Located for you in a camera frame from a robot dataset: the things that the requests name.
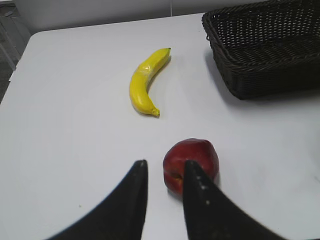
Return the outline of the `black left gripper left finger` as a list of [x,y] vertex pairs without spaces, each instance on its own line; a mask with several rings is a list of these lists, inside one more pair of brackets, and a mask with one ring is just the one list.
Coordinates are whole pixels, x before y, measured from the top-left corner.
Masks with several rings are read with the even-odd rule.
[[51,240],[140,240],[148,203],[148,164],[134,162],[117,187],[92,211]]

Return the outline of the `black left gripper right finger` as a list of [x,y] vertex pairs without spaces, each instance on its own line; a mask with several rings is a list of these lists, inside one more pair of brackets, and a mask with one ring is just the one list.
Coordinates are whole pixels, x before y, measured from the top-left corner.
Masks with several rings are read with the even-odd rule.
[[183,211],[190,240],[282,240],[235,205],[193,160],[185,162]]

